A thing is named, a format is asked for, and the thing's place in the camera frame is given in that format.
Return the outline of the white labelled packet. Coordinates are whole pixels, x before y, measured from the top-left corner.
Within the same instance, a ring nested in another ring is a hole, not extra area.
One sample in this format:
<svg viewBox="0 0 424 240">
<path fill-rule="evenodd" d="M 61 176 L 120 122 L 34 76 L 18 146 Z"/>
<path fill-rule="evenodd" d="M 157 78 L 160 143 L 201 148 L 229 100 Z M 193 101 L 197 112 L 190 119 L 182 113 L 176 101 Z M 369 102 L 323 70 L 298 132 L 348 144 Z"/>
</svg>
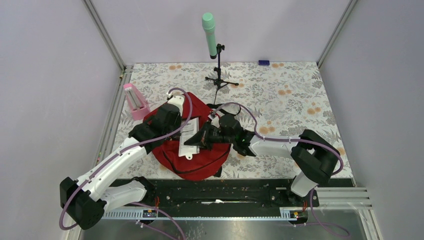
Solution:
<svg viewBox="0 0 424 240">
<path fill-rule="evenodd" d="M 192 118 L 181 130 L 179 138 L 178 156 L 191 161 L 194 155 L 200 153 L 200 148 L 195 145 L 186 145 L 185 142 L 199 131 L 199 118 Z"/>
</svg>

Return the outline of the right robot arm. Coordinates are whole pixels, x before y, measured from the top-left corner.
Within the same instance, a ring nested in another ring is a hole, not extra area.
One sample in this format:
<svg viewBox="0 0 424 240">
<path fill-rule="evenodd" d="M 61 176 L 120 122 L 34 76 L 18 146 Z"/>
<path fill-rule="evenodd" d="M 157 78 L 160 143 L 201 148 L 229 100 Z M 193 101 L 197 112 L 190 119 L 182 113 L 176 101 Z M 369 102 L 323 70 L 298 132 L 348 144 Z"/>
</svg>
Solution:
<svg viewBox="0 0 424 240">
<path fill-rule="evenodd" d="M 208 150 L 215 144 L 231 144 L 243 156 L 292 158 L 300 168 L 286 193 L 287 201 L 293 206 L 301 205 L 313 188 L 330 181 L 340 156 L 313 130 L 306 129 L 299 136 L 260 137 L 244 129 L 231 114 L 207 121 L 184 144 Z"/>
</svg>

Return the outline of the red backpack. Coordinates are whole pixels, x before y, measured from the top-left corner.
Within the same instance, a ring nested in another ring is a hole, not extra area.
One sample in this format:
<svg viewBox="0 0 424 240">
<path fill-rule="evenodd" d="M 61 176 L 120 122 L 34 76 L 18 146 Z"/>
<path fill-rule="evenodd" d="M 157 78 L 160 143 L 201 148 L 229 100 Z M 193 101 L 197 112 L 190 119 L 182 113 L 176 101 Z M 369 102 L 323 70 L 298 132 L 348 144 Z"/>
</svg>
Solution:
<svg viewBox="0 0 424 240">
<path fill-rule="evenodd" d="M 192 160 L 179 157 L 179 143 L 182 128 L 193 118 L 199 118 L 199 129 L 209 120 L 208 116 L 217 108 L 213 104 L 205 104 L 194 94 L 187 94 L 190 100 L 184 101 L 183 113 L 178 107 L 164 103 L 143 119 L 143 122 L 129 133 L 139 142 L 153 140 L 145 144 L 147 153 L 152 153 L 158 162 L 190 181 L 201 181 L 211 176 L 220 177 L 221 169 L 227 160 L 231 144 L 214 144 L 212 149 L 199 148 L 199 153 Z"/>
</svg>

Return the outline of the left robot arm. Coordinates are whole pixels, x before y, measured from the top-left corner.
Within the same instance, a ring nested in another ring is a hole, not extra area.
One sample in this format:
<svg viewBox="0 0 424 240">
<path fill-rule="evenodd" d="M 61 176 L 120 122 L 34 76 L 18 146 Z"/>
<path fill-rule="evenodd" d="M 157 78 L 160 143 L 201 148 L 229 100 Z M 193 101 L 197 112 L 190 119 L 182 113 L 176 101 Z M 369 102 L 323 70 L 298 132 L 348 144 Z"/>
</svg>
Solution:
<svg viewBox="0 0 424 240">
<path fill-rule="evenodd" d="M 182 121 L 184 111 L 193 113 L 193 104 L 168 100 L 147 119 L 136 125 L 121 145 L 102 162 L 76 179 L 64 178 L 59 184 L 62 211 L 61 230 L 79 226 L 87 230 L 96 225 L 104 213 L 140 202 L 152 204 L 155 192 L 139 180 L 112 187 L 111 184 L 134 162 L 146 157 L 169 137 L 179 133 L 188 123 Z"/>
</svg>

